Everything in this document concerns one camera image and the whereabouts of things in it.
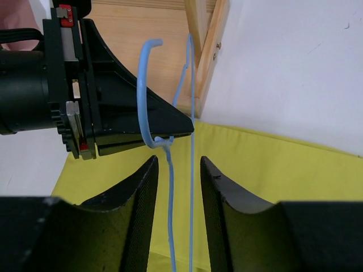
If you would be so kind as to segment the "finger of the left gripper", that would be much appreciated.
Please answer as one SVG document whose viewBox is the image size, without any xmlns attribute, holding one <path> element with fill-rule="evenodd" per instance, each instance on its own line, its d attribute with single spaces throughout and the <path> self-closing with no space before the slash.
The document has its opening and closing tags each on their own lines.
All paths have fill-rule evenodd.
<svg viewBox="0 0 363 272">
<path fill-rule="evenodd" d="M 141 133 L 122 133 L 114 130 L 98 131 L 98 154 L 106 156 L 144 146 Z"/>
</svg>

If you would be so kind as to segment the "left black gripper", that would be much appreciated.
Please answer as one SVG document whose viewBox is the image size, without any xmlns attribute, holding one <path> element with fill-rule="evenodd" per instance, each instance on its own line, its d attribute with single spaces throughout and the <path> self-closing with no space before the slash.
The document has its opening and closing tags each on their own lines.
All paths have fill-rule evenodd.
<svg viewBox="0 0 363 272">
<path fill-rule="evenodd" d="M 52 1 L 42 31 L 1 30 L 1 44 L 37 42 L 32 50 L 1 50 L 1 134 L 56 128 L 68 152 L 89 160 L 96 157 L 93 130 L 97 136 L 140 133 L 137 78 L 93 20 L 84 19 L 91 9 L 90 1 Z M 146 102 L 153 135 L 194 131 L 184 113 L 150 89 Z"/>
</svg>

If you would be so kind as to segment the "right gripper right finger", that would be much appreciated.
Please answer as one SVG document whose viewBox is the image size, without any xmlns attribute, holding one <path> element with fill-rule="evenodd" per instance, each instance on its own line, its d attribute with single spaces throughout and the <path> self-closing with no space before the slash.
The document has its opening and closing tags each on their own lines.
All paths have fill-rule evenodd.
<svg viewBox="0 0 363 272">
<path fill-rule="evenodd" d="M 271 203 L 200 160 L 212 271 L 361 271 L 362 202 Z"/>
</svg>

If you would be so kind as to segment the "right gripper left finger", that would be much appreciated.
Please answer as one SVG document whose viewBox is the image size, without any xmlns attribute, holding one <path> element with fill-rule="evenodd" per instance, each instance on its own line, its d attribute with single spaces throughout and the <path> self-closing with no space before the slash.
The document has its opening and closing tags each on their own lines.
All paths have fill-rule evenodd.
<svg viewBox="0 0 363 272">
<path fill-rule="evenodd" d="M 58 197 L 1 198 L 2 271 L 146 271 L 158 159 L 73 205 Z"/>
</svg>

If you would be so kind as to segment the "light blue wire hanger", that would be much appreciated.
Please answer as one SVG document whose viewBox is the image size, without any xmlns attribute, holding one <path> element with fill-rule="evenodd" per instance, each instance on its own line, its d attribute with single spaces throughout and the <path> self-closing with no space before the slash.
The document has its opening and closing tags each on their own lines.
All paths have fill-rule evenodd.
<svg viewBox="0 0 363 272">
<path fill-rule="evenodd" d="M 145 145 L 149 148 L 155 149 L 161 147 L 166 155 L 169 170 L 169 191 L 168 191 L 168 213 L 167 213 L 167 229 L 168 229 L 168 243 L 170 249 L 170 259 L 172 271 L 177 271 L 176 268 L 176 254 L 173 234 L 173 211 L 174 211 L 174 165 L 172 162 L 170 147 L 174 142 L 174 137 L 170 136 L 169 139 L 161 137 L 152 137 L 150 132 L 148 113 L 147 113 L 147 67 L 149 56 L 152 48 L 163 45 L 161 39 L 150 39 L 145 41 L 142 46 L 137 74 L 137 116 L 140 127 L 141 136 Z M 187 69 L 191 70 L 191 121 L 195 123 L 195 48 L 193 44 L 192 35 L 187 37 L 186 46 L 186 62 L 183 66 L 180 76 L 179 84 L 174 95 L 172 105 L 175 107 L 181 92 L 181 88 L 185 79 Z M 193 270 L 193 213 L 194 213 L 194 163 L 195 163 L 195 135 L 191 134 L 191 179 L 190 179 L 190 204 L 189 204 L 189 271 Z"/>
</svg>

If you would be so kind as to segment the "yellow-green trousers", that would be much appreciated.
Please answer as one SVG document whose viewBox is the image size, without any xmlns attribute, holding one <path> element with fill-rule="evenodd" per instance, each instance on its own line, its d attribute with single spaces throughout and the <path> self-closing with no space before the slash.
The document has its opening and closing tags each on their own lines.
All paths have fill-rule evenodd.
<svg viewBox="0 0 363 272">
<path fill-rule="evenodd" d="M 167 234 L 169 175 L 161 148 L 134 148 L 95 160 L 69 155 L 52 194 L 70 203 L 104 192 L 135 173 L 151 156 L 159 181 L 148 271 L 170 271 Z M 271 202 L 362 199 L 362 157 L 333 148 L 232 126 L 195 124 L 194 137 L 171 146 L 175 174 L 174 242 L 178 271 L 209 271 L 200 182 L 200 159 L 208 157 L 227 177 Z"/>
</svg>

